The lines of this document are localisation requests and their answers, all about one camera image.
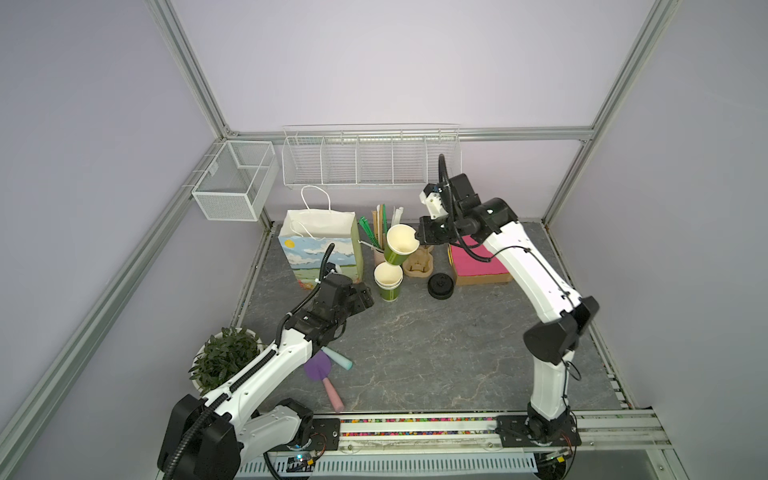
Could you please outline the green paper cup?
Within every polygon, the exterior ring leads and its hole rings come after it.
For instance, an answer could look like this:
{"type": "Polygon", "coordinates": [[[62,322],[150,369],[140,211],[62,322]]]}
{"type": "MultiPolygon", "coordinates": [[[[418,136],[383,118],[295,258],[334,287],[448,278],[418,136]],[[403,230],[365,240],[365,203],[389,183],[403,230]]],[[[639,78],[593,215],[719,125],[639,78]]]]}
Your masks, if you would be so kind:
{"type": "Polygon", "coordinates": [[[420,247],[416,233],[413,227],[406,224],[392,226],[386,235],[385,261],[395,266],[402,265],[420,247]]]}

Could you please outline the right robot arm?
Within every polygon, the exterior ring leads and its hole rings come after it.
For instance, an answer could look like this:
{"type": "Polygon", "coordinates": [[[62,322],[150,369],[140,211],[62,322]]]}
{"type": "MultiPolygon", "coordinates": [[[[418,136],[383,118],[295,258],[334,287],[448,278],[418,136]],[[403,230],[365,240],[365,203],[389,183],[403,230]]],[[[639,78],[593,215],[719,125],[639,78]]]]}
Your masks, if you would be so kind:
{"type": "Polygon", "coordinates": [[[539,318],[523,335],[533,358],[533,387],[526,418],[518,427],[498,426],[535,445],[563,440],[580,443],[575,413],[569,405],[569,375],[581,337],[599,310],[597,300],[572,288],[546,261],[508,204],[480,200],[468,177],[450,177],[438,158],[438,180],[420,195],[428,213],[416,237],[424,245],[448,244],[471,259],[499,261],[522,288],[539,318]]]}

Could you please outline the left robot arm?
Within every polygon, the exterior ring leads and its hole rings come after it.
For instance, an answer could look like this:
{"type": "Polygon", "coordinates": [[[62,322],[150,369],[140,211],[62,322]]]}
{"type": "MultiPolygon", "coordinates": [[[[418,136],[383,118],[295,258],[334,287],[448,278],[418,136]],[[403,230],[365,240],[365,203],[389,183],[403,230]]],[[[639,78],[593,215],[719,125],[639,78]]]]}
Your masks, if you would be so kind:
{"type": "Polygon", "coordinates": [[[318,282],[278,325],[275,340],[219,387],[173,407],[158,456],[166,479],[232,479],[242,463],[279,446],[311,442],[312,411],[285,399],[262,402],[296,369],[340,338],[349,317],[373,306],[371,290],[336,272],[328,246],[318,282]]]}

